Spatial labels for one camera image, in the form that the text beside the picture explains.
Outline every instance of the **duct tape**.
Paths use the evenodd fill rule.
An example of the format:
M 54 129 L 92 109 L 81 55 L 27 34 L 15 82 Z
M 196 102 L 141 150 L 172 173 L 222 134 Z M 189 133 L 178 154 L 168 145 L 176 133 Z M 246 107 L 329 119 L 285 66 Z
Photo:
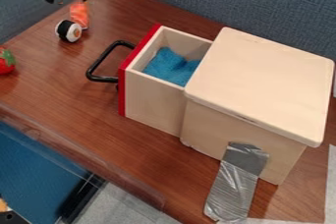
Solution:
M 204 207 L 215 221 L 246 221 L 268 154 L 251 144 L 230 142 Z

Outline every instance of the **table surface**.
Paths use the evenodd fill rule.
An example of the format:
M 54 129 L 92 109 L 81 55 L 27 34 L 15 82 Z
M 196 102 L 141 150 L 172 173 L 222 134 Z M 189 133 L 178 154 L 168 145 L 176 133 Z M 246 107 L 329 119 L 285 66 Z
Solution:
M 10 108 L 4 112 L 0 107 L 0 114 L 31 118 L 46 136 L 54 136 L 39 140 L 107 179 L 143 182 L 164 197 L 163 211 L 183 223 L 211 223 L 202 210 L 218 161 L 119 116 L 115 86 L 92 83 L 84 73 L 110 43 L 138 43 L 155 23 L 211 40 L 223 26 L 156 0 L 91 0 L 90 10 L 90 29 L 77 43 L 54 34 L 56 24 L 69 16 L 65 7 L 5 44 L 18 67 L 0 77 L 0 105 Z M 116 73 L 128 53 L 118 49 L 98 73 Z M 331 99 L 323 145 L 308 148 L 283 185 L 259 180 L 250 217 L 323 222 L 328 145 L 336 143 L 335 112 Z M 122 172 L 111 176 L 118 169 Z

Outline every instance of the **metal handle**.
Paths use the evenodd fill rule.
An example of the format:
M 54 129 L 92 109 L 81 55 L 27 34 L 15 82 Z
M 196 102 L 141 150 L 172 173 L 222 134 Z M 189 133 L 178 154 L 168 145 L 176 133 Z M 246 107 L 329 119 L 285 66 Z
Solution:
M 125 40 L 117 40 L 109 45 L 105 51 L 99 56 L 99 58 L 87 69 L 86 77 L 93 82 L 101 82 L 101 83 L 113 83 L 116 84 L 118 82 L 118 77 L 104 77 L 104 76 L 96 76 L 93 74 L 96 68 L 104 61 L 104 59 L 115 49 L 117 46 L 125 46 L 130 49 L 135 49 L 135 45 L 131 42 Z

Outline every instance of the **red toy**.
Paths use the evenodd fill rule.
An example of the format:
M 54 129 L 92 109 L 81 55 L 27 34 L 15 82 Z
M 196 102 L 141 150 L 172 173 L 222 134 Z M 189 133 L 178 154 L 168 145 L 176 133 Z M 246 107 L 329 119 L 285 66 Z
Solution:
M 0 75 L 14 71 L 16 61 L 11 51 L 0 46 Z

